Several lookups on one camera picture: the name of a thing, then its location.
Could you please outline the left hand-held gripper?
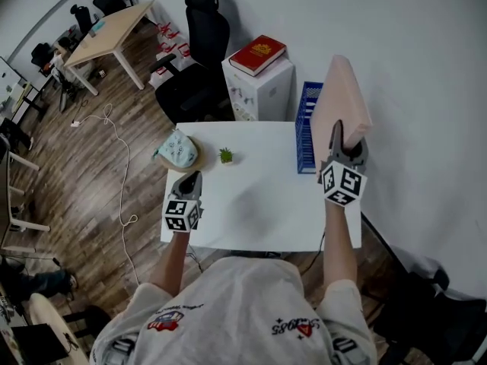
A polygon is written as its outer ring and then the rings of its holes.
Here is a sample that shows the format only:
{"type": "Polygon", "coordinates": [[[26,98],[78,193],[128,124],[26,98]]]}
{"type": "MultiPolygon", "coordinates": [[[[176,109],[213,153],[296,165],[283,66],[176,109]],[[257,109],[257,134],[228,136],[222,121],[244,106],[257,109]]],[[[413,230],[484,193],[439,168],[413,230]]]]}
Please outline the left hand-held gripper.
{"type": "Polygon", "coordinates": [[[197,228],[203,213],[201,194],[202,174],[198,170],[173,184],[163,206],[163,220],[168,230],[190,233],[197,228]]]}

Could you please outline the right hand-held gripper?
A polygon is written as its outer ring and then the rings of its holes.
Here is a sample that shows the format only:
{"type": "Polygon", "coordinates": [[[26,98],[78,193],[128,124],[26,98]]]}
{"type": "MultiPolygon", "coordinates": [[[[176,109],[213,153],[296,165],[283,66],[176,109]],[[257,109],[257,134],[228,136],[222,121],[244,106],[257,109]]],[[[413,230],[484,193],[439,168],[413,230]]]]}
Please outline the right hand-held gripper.
{"type": "Polygon", "coordinates": [[[333,126],[329,149],[328,158],[321,162],[318,179],[324,198],[341,207],[359,202],[368,182],[364,174],[368,160],[365,137],[350,150],[350,157],[344,154],[343,124],[339,119],[333,126]]]}

